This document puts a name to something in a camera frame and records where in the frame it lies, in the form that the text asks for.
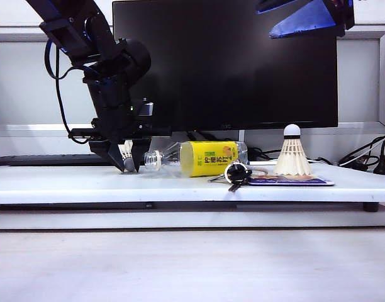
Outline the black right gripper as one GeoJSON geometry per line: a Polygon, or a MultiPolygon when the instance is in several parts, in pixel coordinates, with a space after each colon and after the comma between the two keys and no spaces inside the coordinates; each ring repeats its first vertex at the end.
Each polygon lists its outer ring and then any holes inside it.
{"type": "MultiPolygon", "coordinates": [[[[256,4],[257,14],[266,13],[285,6],[294,0],[259,0],[256,4]]],[[[351,29],[355,24],[353,0],[315,0],[276,24],[269,36],[284,38],[301,35],[314,30],[322,30],[340,26],[344,30],[351,29]]]]}

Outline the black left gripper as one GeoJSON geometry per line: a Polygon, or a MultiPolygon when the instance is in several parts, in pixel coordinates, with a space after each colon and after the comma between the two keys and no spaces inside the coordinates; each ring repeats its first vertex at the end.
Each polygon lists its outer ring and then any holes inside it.
{"type": "Polygon", "coordinates": [[[131,155],[138,172],[144,163],[144,155],[150,148],[152,137],[171,135],[170,126],[153,122],[152,105],[120,106],[116,110],[102,108],[89,128],[73,128],[68,137],[79,143],[87,143],[92,153],[109,158],[121,172],[125,171],[119,146],[132,141],[131,155]]]}

